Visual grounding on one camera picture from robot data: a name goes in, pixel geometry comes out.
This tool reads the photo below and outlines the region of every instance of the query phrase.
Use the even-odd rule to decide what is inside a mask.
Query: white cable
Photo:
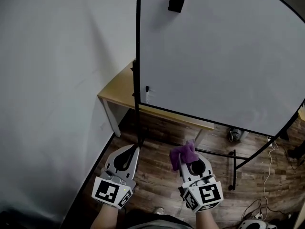
[[[267,176],[264,184],[263,184],[263,187],[264,187],[264,197],[266,199],[266,217],[263,219],[263,220],[266,220],[267,218],[267,215],[268,215],[268,199],[266,197],[266,190],[265,190],[265,183],[267,181],[267,179],[270,177],[270,168],[271,168],[271,164],[272,164],[272,156],[271,156],[271,152],[275,150],[277,151],[278,150],[278,145],[276,144],[276,142],[274,142],[274,147],[272,148],[272,150],[269,152],[269,156],[270,156],[270,165],[269,165],[269,175]]]

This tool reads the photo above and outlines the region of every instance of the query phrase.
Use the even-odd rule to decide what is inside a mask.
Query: desk leg
[[[207,133],[208,133],[208,130],[201,129],[199,131],[197,137],[195,138],[195,143],[194,143],[195,148],[199,146],[199,144],[204,139],[204,137],[207,135]]]
[[[105,110],[106,110],[106,113],[107,113],[110,125],[111,125],[115,135],[117,137],[120,137],[121,136],[121,132],[120,132],[120,129],[119,129],[119,125],[118,125],[118,123],[117,123],[117,121],[116,121],[116,119],[114,117],[113,112],[111,111],[111,109],[108,106],[107,100],[103,99],[103,104],[104,104],[104,107],[105,107]]]

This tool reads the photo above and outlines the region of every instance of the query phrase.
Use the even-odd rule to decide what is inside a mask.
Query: whiteboard
[[[141,103],[276,135],[305,97],[305,24],[280,0],[141,0]]]

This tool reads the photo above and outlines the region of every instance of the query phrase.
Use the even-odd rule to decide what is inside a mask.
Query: purple cloth
[[[173,170],[179,170],[179,154],[183,162],[190,164],[194,161],[198,161],[198,155],[194,153],[194,141],[187,141],[185,145],[175,147],[170,151],[170,159],[173,166]]]

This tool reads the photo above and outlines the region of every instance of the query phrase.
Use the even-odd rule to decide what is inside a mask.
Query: whiteboard frame
[[[300,16],[300,14],[298,14],[296,12],[296,10],[294,10],[293,7],[291,7],[287,2],[285,2],[284,0],[280,0],[284,5],[286,5],[292,12],[295,13],[295,15],[297,15],[304,23],[305,23],[305,20]],[[136,78],[134,77],[134,84],[135,86],[137,85],[139,91],[140,91],[140,70],[141,70],[141,59],[140,59],[140,17],[141,17],[141,0],[137,0],[137,5],[136,5],[136,61],[137,61],[137,64],[138,64],[138,70],[139,72],[136,74]],[[300,106],[298,107],[296,113],[298,112],[298,110],[301,108],[302,104],[304,103],[305,101],[305,98],[304,100],[301,102]],[[209,119],[204,119],[204,118],[201,118],[201,117],[197,117],[197,116],[194,116],[194,115],[190,115],[190,114],[184,114],[184,113],[180,113],[180,112],[177,112],[177,111],[173,111],[173,110],[170,110],[170,109],[165,109],[165,108],[161,108],[161,107],[157,107],[157,106],[154,106],[154,105],[150,105],[150,104],[146,104],[146,103],[142,103],[141,102],[141,98],[138,99],[137,101],[137,104],[141,104],[141,105],[145,105],[145,106],[148,106],[148,107],[151,107],[151,108],[156,108],[156,109],[160,109],[160,110],[164,110],[164,111],[168,111],[168,112],[171,112],[171,113],[175,113],[175,114],[178,114],[178,115],[184,115],[184,116],[187,116],[187,117],[190,117],[190,118],[195,118],[195,119],[199,119],[199,120],[203,120],[203,121],[207,121],[207,122],[210,122],[210,123],[214,123],[214,124],[218,124],[218,125],[223,125],[223,126],[227,126],[227,127],[231,127],[231,128],[237,128],[239,130],[243,130],[243,131],[247,131],[247,132],[250,132],[250,133],[254,133],[254,134],[258,134],[258,135],[264,135],[264,136],[270,136],[270,137],[279,137],[279,135],[285,131],[288,127],[287,125],[291,122],[291,120],[293,119],[294,115],[292,115],[292,117],[289,119],[289,121],[287,122],[287,124],[284,125],[284,127],[278,132],[277,135],[275,136],[272,136],[272,135],[269,135],[269,134],[264,134],[264,133],[260,133],[260,132],[256,132],[256,131],[252,131],[252,130],[248,130],[248,129],[244,129],[244,128],[240,128],[238,126],[232,126],[232,125],[228,125],[228,124],[224,124],[224,123],[220,123],[220,122],[217,122],[217,121],[213,121],[213,120],[209,120]]]

